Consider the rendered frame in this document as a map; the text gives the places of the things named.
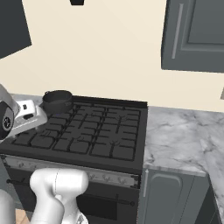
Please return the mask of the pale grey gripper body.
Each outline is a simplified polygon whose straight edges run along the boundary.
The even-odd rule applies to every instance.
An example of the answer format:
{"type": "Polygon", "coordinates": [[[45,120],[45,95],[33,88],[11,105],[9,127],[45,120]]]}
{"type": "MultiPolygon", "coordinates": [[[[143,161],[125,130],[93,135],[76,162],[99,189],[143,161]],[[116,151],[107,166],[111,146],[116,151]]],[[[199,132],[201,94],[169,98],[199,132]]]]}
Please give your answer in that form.
{"type": "Polygon", "coordinates": [[[46,113],[39,106],[21,105],[15,117],[12,135],[16,136],[27,130],[35,129],[47,122],[46,113]]]}

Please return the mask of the dark grey pot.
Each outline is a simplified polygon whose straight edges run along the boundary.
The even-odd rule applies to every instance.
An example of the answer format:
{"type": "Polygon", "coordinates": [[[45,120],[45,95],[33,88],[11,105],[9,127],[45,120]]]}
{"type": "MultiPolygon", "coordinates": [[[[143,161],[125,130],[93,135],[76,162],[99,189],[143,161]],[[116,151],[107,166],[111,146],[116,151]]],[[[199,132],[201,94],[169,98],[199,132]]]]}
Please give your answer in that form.
{"type": "Polygon", "coordinates": [[[44,111],[49,114],[66,113],[74,106],[73,96],[66,90],[47,91],[42,101],[44,111]]]}

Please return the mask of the black stove with oven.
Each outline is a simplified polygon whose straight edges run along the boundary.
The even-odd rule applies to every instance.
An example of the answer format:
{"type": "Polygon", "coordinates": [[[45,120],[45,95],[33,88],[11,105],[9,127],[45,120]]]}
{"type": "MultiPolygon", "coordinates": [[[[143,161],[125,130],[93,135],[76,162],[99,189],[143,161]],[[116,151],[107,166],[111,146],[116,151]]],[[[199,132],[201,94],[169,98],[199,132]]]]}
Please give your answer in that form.
{"type": "MultiPolygon", "coordinates": [[[[0,143],[4,167],[33,173],[41,168],[74,168],[95,174],[90,182],[140,191],[148,109],[144,102],[73,99],[64,114],[49,115],[42,131],[27,130],[0,143]],[[103,176],[110,177],[106,182],[103,176]],[[125,179],[126,185],[119,182],[125,179]]],[[[20,209],[16,190],[8,186],[20,209]]]]}

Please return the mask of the dark grey range hood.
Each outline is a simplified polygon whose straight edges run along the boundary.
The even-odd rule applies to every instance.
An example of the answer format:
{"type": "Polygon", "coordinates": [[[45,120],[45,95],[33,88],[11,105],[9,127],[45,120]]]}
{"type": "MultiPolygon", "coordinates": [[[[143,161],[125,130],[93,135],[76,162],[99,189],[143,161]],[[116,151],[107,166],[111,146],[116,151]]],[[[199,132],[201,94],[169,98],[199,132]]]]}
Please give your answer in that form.
{"type": "Polygon", "coordinates": [[[31,44],[22,0],[0,0],[0,59],[31,44]]]}

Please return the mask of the black oven door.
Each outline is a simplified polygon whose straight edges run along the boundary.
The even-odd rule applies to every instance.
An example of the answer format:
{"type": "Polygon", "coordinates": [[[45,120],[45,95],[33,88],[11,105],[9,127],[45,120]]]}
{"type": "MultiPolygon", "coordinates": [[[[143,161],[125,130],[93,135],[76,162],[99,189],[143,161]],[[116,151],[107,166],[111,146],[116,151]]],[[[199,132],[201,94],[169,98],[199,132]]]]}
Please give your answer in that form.
{"type": "MultiPolygon", "coordinates": [[[[22,208],[31,213],[36,196],[30,188],[30,171],[7,168],[6,183],[16,190],[22,208]]],[[[90,182],[87,190],[77,198],[78,208],[89,224],[136,224],[139,190],[135,188],[90,182]]]]}

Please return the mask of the grey base cupboard door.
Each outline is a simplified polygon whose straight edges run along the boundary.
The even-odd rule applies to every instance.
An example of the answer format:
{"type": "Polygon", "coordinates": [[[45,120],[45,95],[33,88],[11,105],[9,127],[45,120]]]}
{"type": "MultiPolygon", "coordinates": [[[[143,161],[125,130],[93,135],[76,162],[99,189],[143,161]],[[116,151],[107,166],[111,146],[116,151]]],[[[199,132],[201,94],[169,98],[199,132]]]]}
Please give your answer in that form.
{"type": "Polygon", "coordinates": [[[145,166],[137,224],[194,224],[208,189],[207,175],[145,166]],[[149,170],[144,198],[145,170],[149,170]]]}

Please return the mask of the dark grey corner base cupboard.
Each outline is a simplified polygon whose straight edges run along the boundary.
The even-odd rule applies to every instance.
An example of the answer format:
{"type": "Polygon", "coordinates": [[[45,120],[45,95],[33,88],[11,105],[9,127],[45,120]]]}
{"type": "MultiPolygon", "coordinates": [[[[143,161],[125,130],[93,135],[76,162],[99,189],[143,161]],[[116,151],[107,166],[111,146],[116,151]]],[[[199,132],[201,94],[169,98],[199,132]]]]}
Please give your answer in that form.
{"type": "Polygon", "coordinates": [[[207,177],[207,181],[206,196],[194,224],[222,224],[210,177],[207,177]]]}

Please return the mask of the grey wall cupboard door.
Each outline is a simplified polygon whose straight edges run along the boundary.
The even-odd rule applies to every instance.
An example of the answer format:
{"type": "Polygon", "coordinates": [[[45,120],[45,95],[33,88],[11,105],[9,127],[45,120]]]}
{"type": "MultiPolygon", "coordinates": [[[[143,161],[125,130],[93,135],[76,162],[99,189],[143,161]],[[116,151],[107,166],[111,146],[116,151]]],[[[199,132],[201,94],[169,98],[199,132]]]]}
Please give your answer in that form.
{"type": "Polygon", "coordinates": [[[166,0],[161,68],[224,73],[224,0],[166,0]],[[172,59],[179,4],[184,8],[172,59]]]}

